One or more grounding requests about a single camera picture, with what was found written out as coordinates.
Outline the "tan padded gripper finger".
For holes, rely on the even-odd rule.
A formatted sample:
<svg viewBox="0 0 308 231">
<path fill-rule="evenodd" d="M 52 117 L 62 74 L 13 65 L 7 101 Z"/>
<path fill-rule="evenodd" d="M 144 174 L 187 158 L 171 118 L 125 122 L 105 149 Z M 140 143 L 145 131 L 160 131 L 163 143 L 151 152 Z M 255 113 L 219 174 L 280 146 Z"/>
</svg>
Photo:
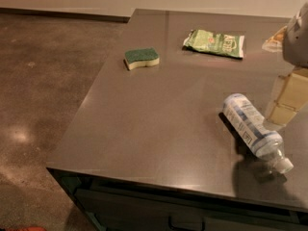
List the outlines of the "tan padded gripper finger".
<svg viewBox="0 0 308 231">
<path fill-rule="evenodd" d="M 287 76 L 278 76 L 266 109 L 266 127 L 285 127 L 308 103 L 308 69 L 295 67 Z"/>
</svg>

